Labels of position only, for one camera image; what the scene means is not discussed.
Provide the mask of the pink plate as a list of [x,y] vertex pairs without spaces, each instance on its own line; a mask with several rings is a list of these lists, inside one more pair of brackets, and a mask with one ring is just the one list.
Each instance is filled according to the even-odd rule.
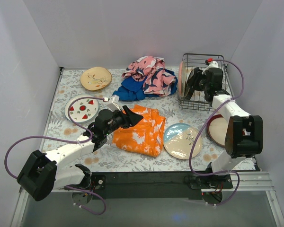
[[185,66],[185,62],[182,61],[180,63],[178,70],[178,92],[181,98],[184,98],[185,85],[186,85],[186,70],[187,68]]

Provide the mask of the brown rimmed cream plate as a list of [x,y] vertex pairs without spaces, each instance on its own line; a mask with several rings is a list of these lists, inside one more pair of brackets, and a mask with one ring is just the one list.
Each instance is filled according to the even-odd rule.
[[186,85],[185,85],[185,91],[184,91],[185,100],[190,100],[194,93],[194,89],[193,89],[194,74],[195,74],[195,70],[192,69],[186,81]]

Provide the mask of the white blue rimmed plate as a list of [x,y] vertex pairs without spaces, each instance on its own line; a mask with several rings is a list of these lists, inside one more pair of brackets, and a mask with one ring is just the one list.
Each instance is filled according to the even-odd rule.
[[65,105],[64,114],[70,120],[68,110],[75,122],[86,123],[96,117],[99,111],[99,103],[91,95],[81,94],[71,98]]

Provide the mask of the yellow rimmed plate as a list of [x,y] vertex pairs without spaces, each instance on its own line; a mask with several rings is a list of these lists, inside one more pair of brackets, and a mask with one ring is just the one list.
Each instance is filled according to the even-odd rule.
[[108,86],[111,81],[111,73],[103,67],[90,68],[83,72],[80,77],[80,82],[84,87]]

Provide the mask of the red rimmed black plate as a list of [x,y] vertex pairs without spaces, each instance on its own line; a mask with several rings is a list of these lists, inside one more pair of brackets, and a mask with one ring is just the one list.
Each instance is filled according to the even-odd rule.
[[221,114],[217,114],[210,118],[207,124],[207,133],[214,143],[224,148],[227,128],[228,122]]

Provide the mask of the blue and cream plate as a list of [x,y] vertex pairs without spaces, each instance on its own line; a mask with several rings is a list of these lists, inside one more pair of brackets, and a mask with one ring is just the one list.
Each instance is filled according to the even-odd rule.
[[175,123],[164,132],[164,148],[171,156],[187,160],[198,133],[199,131],[189,124]]

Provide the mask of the tan bird pattern plate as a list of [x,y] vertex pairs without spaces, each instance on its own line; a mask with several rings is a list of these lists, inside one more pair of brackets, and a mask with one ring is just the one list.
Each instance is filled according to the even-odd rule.
[[85,87],[86,90],[96,92],[105,89],[107,86],[91,86],[91,87]]

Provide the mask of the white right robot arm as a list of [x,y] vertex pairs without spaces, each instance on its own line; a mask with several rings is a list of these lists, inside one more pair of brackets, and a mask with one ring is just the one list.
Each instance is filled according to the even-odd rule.
[[205,100],[228,122],[225,151],[208,166],[205,174],[195,173],[204,177],[210,188],[221,184],[221,175],[229,175],[238,163],[263,149],[262,118],[241,109],[235,98],[222,88],[222,79],[222,69],[208,66],[205,70],[194,68],[187,81],[194,91],[204,92]]

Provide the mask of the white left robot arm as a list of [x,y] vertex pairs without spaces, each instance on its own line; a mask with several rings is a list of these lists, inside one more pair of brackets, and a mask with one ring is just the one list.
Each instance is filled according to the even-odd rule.
[[101,148],[107,136],[119,128],[130,128],[143,119],[127,106],[122,110],[101,110],[77,141],[42,153],[32,152],[20,171],[17,182],[35,201],[47,197],[53,189],[68,185],[78,189],[92,188],[92,172],[82,164],[67,167],[74,160]]

